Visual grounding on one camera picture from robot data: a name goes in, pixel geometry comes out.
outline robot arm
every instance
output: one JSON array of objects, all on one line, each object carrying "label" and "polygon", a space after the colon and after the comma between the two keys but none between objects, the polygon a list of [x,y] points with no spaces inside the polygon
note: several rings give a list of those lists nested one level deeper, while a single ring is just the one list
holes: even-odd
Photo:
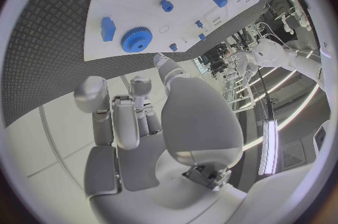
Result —
[{"label": "robot arm", "polygon": [[317,82],[320,88],[324,90],[321,63],[298,56],[296,52],[284,49],[280,44],[270,39],[260,39],[252,51],[240,51],[230,55],[228,62],[229,68],[226,70],[225,78],[232,80],[244,76],[243,88],[248,86],[251,77],[256,74],[257,66],[263,66],[282,67],[289,71],[297,70]]}]

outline blue gear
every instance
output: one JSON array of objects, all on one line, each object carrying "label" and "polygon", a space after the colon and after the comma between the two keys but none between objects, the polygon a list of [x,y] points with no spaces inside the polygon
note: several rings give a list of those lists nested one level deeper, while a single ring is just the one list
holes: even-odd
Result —
[{"label": "blue gear", "polygon": [[147,48],[153,35],[146,27],[136,27],[127,32],[121,40],[121,46],[126,52],[140,52]]}]

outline diamond plate surface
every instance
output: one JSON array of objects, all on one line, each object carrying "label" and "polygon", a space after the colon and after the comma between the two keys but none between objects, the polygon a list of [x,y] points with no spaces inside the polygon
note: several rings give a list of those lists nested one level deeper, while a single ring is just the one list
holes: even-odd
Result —
[{"label": "diamond plate surface", "polygon": [[[175,61],[198,57],[255,21],[267,0],[219,27]],[[111,79],[153,67],[153,53],[83,61],[83,41],[90,0],[30,0],[12,32],[3,66],[5,124],[74,91],[89,75]]]}]

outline vent grille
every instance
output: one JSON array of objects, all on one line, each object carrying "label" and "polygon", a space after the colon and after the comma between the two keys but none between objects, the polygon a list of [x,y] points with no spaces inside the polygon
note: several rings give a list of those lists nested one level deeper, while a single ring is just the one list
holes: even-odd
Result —
[{"label": "vent grille", "polygon": [[304,149],[300,141],[292,142],[282,148],[283,170],[305,164]]}]

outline white floor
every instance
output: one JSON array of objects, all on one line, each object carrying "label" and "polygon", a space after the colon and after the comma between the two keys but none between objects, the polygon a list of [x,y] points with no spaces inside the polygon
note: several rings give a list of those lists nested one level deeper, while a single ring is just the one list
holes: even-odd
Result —
[{"label": "white floor", "polygon": [[[193,61],[179,64],[217,91],[223,90],[222,79],[214,80],[209,73],[201,75]],[[127,74],[126,78],[130,80],[136,75],[152,80],[150,99],[161,117],[167,97],[157,69]],[[110,97],[127,93],[120,77],[108,80],[108,87]],[[58,223],[98,223],[83,193],[85,165],[95,145],[91,114],[78,110],[73,93],[46,103],[43,108],[51,137],[49,141],[39,109],[27,113],[7,128],[17,165],[46,209],[59,219]],[[57,153],[52,150],[51,139]]]}]

